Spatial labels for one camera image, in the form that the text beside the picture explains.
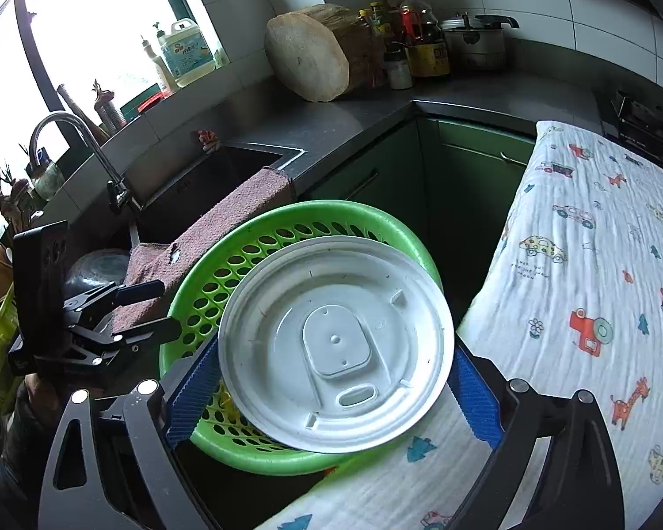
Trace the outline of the person's left hand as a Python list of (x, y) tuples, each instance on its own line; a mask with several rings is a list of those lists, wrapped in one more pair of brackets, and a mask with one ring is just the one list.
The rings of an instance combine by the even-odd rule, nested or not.
[(23, 378), (27, 401), (33, 415), (47, 427), (55, 427), (62, 414), (61, 401), (50, 384), (41, 380), (37, 373), (30, 373)]

